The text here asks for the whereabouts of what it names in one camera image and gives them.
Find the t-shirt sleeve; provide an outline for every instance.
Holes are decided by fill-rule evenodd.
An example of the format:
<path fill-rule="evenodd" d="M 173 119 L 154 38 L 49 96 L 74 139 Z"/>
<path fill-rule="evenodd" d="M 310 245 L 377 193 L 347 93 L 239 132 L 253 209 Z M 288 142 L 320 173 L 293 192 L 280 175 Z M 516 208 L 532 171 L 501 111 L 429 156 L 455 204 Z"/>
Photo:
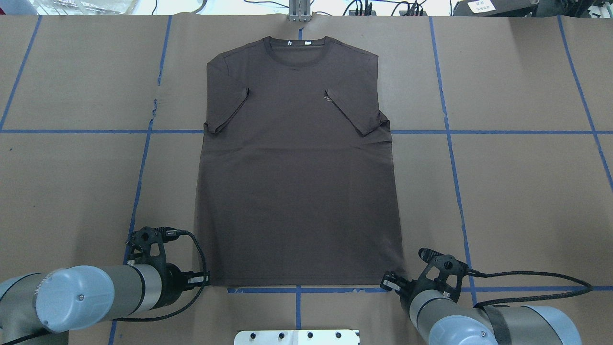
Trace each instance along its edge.
<path fill-rule="evenodd" d="M 206 129 L 219 133 L 241 108 L 249 88 L 230 76 L 228 65 L 219 55 L 207 64 Z"/>
<path fill-rule="evenodd" d="M 372 56 L 365 66 L 326 90 L 326 95 L 363 135 L 388 121 L 379 110 L 377 93 L 378 56 Z"/>

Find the brown t-shirt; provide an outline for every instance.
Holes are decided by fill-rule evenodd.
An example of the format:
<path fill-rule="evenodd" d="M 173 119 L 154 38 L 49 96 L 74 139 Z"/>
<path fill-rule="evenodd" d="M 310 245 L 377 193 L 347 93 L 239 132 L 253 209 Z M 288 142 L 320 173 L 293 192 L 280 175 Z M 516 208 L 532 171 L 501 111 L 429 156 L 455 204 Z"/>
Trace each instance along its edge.
<path fill-rule="evenodd" d="M 213 285 L 379 284 L 403 272 L 378 57 L 266 37 L 207 64 L 196 229 Z"/>

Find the black cable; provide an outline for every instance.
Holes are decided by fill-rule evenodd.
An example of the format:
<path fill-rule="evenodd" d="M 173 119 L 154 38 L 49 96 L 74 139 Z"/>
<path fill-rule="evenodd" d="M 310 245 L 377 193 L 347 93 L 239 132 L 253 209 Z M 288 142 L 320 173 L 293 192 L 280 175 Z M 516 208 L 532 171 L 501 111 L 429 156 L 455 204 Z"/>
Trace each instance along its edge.
<path fill-rule="evenodd" d="M 204 272 L 204 274 L 206 276 L 207 275 L 207 260 L 204 257 L 204 253 L 202 252 L 202 248 L 200 247 L 200 243 L 198 243 L 198 240 L 196 239 L 196 236 L 194 236 L 194 234 L 192 234 L 191 232 L 185 231 L 185 230 L 178 230 L 177 233 L 179 235 L 188 235 L 189 237 L 191 237 L 192 241 L 194 241 L 194 244 L 196 245 L 196 249 L 198 250 L 198 254 L 200 254 L 200 265 L 202 266 L 202 271 Z M 191 301 L 189 301 L 188 304 L 186 304 L 183 308 L 181 308 L 181 309 L 179 309 L 179 310 L 177 310 L 175 312 L 171 312 L 170 314 L 166 314 L 164 316 L 143 317 L 143 318 L 120 317 L 119 319 L 115 319 L 115 321 L 152 322 L 152 321 L 160 321 L 160 320 L 168 319 L 169 317 L 173 317 L 173 316 L 175 316 L 177 314 L 181 314 L 186 309 L 188 309 L 192 304 L 194 304 L 194 302 L 196 302 L 198 297 L 200 297 L 200 294 L 204 290 L 204 287 L 205 287 L 205 284 L 203 282 L 202 285 L 200 286 L 200 289 L 198 289 L 198 292 L 196 292 L 196 294 L 194 295 L 194 298 L 192 298 Z"/>
<path fill-rule="evenodd" d="M 402 1 L 393 1 L 393 0 L 370 0 L 370 2 L 374 2 L 374 1 L 377 1 L 377 2 L 389 2 L 391 4 L 398 4 L 399 2 L 402 2 Z"/>
<path fill-rule="evenodd" d="M 280 4 L 280 3 L 275 2 L 275 1 L 252 1 L 252 0 L 243 0 L 243 1 L 248 2 L 250 4 L 276 4 L 276 5 L 279 5 L 281 7 L 285 7 L 287 9 L 289 8 L 289 6 L 284 5 L 284 4 Z"/>
<path fill-rule="evenodd" d="M 353 5 L 353 3 L 356 3 L 356 15 L 357 15 L 357 3 L 360 2 L 360 4 L 362 3 L 362 0 L 353 0 L 349 3 L 349 5 L 347 5 L 347 7 L 345 7 L 345 10 L 343 11 L 343 15 L 345 15 L 345 13 L 347 13 L 347 10 L 351 7 L 351 5 Z"/>
<path fill-rule="evenodd" d="M 421 6 L 421 4 L 418 4 L 417 1 L 415 2 L 415 13 L 412 15 L 418 16 L 419 12 L 423 12 L 424 8 Z"/>
<path fill-rule="evenodd" d="M 32 333 L 30 335 L 22 336 L 21 338 L 17 338 L 15 340 L 11 340 L 8 343 L 3 343 L 1 345 L 15 345 L 15 344 L 23 343 L 26 340 L 38 338 L 40 336 L 47 335 L 47 334 L 51 334 L 51 332 L 49 332 L 48 330 L 43 329 L 43 330 L 40 330 L 38 332 Z"/>
<path fill-rule="evenodd" d="M 202 5 L 200 5 L 200 7 L 198 7 L 198 9 L 196 9 L 195 11 L 192 11 L 192 13 L 200 12 L 206 4 L 207 4 L 207 0 L 202 0 Z"/>
<path fill-rule="evenodd" d="M 406 11 L 409 12 L 411 4 L 408 1 L 400 1 L 400 2 L 396 3 L 396 6 L 394 6 L 394 10 L 392 11 L 392 14 L 390 14 L 390 15 L 394 15 L 394 13 L 396 13 L 396 9 L 398 8 L 398 6 L 400 6 L 402 4 L 406 4 Z"/>
<path fill-rule="evenodd" d="M 413 3 L 413 5 L 411 6 L 410 9 L 407 9 L 407 11 L 406 11 L 406 13 L 404 15 L 412 16 L 413 13 L 415 13 L 415 10 L 417 9 L 417 6 L 418 6 L 418 4 L 417 4 L 417 1 L 416 1 L 416 2 Z"/>
<path fill-rule="evenodd" d="M 477 278 L 491 278 L 491 277 L 514 276 L 514 275 L 548 276 L 548 277 L 557 277 L 557 278 L 566 279 L 567 281 L 575 282 L 577 284 L 585 286 L 584 289 L 577 290 L 577 291 L 571 291 L 571 292 L 554 293 L 550 295 L 537 295 L 537 296 L 529 296 L 529 297 L 499 298 L 496 300 L 483 301 L 483 302 L 479 302 L 475 304 L 474 305 L 475 308 L 483 308 L 484 306 L 490 306 L 492 304 L 555 300 L 557 298 L 568 298 L 568 297 L 583 295 L 584 293 L 588 293 L 593 290 L 592 285 L 590 285 L 588 282 L 582 281 L 581 279 L 577 279 L 571 276 L 567 276 L 565 274 L 560 274 L 560 273 L 538 272 L 538 271 L 510 271 L 510 272 L 500 272 L 500 273 L 488 274 L 488 273 L 481 273 L 474 269 L 470 269 L 468 271 L 468 275 L 477 277 Z"/>

